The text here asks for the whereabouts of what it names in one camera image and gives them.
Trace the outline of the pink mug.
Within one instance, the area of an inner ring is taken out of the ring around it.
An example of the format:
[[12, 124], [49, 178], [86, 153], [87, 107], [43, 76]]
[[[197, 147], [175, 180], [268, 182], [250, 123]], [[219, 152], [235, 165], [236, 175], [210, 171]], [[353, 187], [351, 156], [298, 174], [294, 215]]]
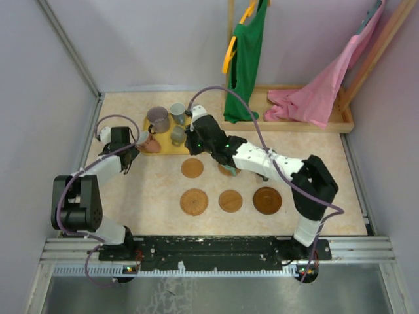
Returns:
[[141, 152], [151, 154], [159, 153], [161, 151], [160, 143], [155, 139], [154, 135], [148, 131], [140, 133], [135, 147]]

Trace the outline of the small olive mug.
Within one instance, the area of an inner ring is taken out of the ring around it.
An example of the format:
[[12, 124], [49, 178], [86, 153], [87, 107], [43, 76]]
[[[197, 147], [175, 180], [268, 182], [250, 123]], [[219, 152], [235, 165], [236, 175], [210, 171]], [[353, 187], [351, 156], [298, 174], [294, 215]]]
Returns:
[[177, 147], [180, 147], [184, 143], [185, 138], [185, 130], [181, 126], [175, 126], [170, 135], [172, 144]]

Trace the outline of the light wooden coaster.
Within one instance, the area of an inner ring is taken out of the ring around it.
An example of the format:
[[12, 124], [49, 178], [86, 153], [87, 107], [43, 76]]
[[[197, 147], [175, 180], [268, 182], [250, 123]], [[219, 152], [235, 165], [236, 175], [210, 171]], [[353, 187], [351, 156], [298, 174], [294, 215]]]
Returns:
[[197, 158], [189, 158], [181, 165], [182, 174], [190, 179], [199, 177], [204, 170], [203, 163]]

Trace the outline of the large woven rattan coaster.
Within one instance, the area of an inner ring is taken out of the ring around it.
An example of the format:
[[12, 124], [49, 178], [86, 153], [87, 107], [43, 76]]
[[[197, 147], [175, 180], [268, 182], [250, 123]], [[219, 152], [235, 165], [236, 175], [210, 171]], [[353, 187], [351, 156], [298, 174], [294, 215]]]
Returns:
[[207, 194], [197, 188], [185, 191], [179, 201], [181, 210], [191, 216], [201, 215], [208, 207]]

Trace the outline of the small orange wooden coaster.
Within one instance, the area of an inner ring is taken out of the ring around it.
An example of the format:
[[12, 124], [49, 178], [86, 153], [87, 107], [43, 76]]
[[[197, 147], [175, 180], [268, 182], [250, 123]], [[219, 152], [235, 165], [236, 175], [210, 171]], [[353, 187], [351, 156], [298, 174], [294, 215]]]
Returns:
[[235, 213], [243, 204], [242, 196], [235, 190], [225, 190], [219, 196], [219, 206], [227, 213]]

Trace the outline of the large brown wooden coaster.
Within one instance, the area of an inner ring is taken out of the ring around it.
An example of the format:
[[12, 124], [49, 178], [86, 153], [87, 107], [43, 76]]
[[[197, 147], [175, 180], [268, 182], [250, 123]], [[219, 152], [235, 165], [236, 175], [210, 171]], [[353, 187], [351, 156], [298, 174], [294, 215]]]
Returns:
[[281, 194], [271, 187], [262, 187], [253, 195], [253, 205], [264, 215], [277, 213], [282, 206]]

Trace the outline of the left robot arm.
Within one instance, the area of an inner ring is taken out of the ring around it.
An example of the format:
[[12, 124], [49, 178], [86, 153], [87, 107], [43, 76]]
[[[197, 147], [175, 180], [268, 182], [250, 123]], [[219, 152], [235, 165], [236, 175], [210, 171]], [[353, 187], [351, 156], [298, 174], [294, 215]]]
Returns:
[[100, 188], [116, 175], [128, 174], [139, 151], [128, 126], [104, 127], [96, 136], [104, 144], [89, 166], [53, 181], [50, 221], [53, 229], [71, 236], [86, 236], [127, 260], [136, 252], [136, 243], [127, 238], [127, 227], [103, 214]]

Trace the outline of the grey-white mug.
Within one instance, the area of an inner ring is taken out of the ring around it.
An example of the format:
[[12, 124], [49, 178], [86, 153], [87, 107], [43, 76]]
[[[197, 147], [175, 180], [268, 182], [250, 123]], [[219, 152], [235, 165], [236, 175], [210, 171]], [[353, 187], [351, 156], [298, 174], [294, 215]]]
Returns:
[[185, 115], [185, 105], [183, 103], [177, 102], [173, 103], [170, 106], [170, 114], [173, 118], [173, 121], [181, 126], [185, 125], [186, 115]]

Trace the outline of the purple mug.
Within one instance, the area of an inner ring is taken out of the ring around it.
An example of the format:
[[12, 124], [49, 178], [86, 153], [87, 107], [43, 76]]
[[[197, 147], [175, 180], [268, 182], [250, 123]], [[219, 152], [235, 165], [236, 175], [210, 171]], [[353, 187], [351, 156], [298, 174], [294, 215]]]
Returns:
[[147, 120], [149, 121], [148, 132], [151, 134], [166, 133], [170, 129], [168, 111], [162, 106], [156, 106], [148, 110]]

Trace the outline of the green shirt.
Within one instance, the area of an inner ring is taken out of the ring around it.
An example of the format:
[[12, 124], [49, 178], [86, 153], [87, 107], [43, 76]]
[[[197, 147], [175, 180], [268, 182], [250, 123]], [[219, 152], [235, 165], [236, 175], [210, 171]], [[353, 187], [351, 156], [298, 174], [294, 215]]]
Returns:
[[[228, 88], [238, 94], [248, 105], [255, 82], [263, 43], [263, 32], [269, 1], [258, 1], [255, 15], [244, 25], [238, 24], [233, 36], [236, 40], [232, 47], [235, 54], [230, 62]], [[224, 110], [225, 120], [230, 123], [251, 121], [251, 115], [241, 101], [227, 92]]]

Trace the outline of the pink shirt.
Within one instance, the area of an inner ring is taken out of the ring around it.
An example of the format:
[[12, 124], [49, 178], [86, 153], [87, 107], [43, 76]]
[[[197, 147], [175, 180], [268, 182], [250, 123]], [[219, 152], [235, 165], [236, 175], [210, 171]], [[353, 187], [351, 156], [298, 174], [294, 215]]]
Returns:
[[385, 4], [382, 1], [362, 33], [353, 35], [340, 55], [309, 84], [298, 90], [269, 90], [267, 98], [273, 106], [263, 114], [263, 119], [267, 122], [294, 120], [325, 128], [344, 76], [366, 48]]

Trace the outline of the yellow hanger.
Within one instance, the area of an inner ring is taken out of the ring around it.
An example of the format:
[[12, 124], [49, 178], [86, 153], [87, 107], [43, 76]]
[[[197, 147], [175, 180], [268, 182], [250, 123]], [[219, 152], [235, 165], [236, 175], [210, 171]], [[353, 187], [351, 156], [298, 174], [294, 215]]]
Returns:
[[248, 72], [255, 74], [261, 58], [264, 37], [264, 25], [271, 1], [249, 1], [241, 17], [234, 22], [233, 1], [229, 1], [228, 25], [230, 37], [228, 38], [227, 51], [222, 64], [222, 73], [228, 70]]

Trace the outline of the wooden rack base tray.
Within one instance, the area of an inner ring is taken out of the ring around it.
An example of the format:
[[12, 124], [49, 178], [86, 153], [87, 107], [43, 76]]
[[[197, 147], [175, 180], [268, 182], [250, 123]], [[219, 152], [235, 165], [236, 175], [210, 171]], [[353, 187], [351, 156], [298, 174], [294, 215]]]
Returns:
[[295, 132], [327, 132], [327, 133], [350, 133], [354, 128], [354, 120], [349, 107], [345, 109], [340, 105], [340, 99], [345, 94], [343, 86], [338, 90], [337, 98], [333, 104], [333, 110], [329, 117], [327, 126], [320, 128], [307, 122], [297, 122], [281, 119], [276, 122], [267, 122], [263, 120], [263, 114], [269, 110], [272, 103], [267, 98], [269, 90], [295, 90], [301, 88], [301, 85], [256, 85], [253, 90], [249, 107], [259, 115], [258, 126], [262, 131], [295, 131]]

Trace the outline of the grey hanger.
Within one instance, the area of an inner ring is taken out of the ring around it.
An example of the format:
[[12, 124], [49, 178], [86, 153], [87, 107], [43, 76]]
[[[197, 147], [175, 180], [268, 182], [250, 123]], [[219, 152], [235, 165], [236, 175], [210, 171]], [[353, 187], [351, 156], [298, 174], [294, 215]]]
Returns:
[[360, 35], [362, 33], [362, 31], [365, 29], [365, 27], [370, 22], [372, 17], [375, 15], [377, 10], [381, 7], [381, 5], [382, 5], [382, 0], [376, 0], [375, 4], [367, 11], [366, 17], [362, 20], [360, 26], [358, 27], [355, 33], [356, 35]]

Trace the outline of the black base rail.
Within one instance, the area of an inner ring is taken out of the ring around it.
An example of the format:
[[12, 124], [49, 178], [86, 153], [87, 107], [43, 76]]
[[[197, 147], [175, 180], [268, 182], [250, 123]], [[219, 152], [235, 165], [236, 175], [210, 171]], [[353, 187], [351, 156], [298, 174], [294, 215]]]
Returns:
[[130, 235], [98, 252], [100, 261], [134, 262], [141, 271], [270, 271], [308, 260], [312, 248], [290, 236]]

